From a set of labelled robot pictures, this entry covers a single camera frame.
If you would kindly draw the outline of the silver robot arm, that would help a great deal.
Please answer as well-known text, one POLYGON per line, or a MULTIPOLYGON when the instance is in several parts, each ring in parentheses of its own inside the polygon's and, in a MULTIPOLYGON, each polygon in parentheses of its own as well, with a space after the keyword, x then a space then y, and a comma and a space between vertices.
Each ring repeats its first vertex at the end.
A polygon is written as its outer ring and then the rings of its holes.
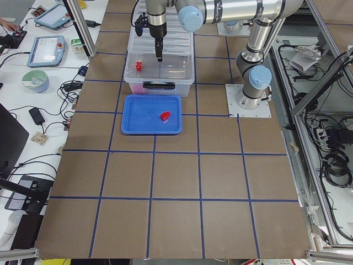
POLYGON ((146 1, 147 26, 155 40, 156 58, 161 62, 163 39, 167 34, 167 8, 175 8, 181 27, 192 33, 205 24, 233 27, 242 20, 252 22, 246 47, 237 56, 244 86, 236 95, 236 103, 245 110, 254 110, 272 80, 263 59, 280 27, 278 21, 295 13, 301 5, 302 1, 288 0, 146 1))

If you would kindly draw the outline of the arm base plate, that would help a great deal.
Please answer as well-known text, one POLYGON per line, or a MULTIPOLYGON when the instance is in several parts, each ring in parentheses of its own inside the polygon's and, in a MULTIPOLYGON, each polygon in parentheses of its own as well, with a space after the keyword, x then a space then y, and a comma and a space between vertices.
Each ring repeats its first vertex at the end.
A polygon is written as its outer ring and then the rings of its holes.
POLYGON ((234 118, 271 118, 269 101, 263 94, 258 99, 250 99, 243 93, 243 84, 226 84, 228 115, 234 118))
POLYGON ((249 25, 246 25, 243 21, 239 21, 235 25, 227 25, 225 22, 217 24, 217 30, 219 36, 233 36, 248 38, 250 36, 249 25))

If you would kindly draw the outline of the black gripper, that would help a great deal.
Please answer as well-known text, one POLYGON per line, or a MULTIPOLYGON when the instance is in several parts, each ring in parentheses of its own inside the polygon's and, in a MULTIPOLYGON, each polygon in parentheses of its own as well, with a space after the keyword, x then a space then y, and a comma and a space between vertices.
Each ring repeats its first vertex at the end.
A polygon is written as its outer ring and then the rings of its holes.
POLYGON ((163 38, 167 34, 166 15, 148 16, 149 32, 155 38, 155 53, 158 62, 163 61, 163 38))

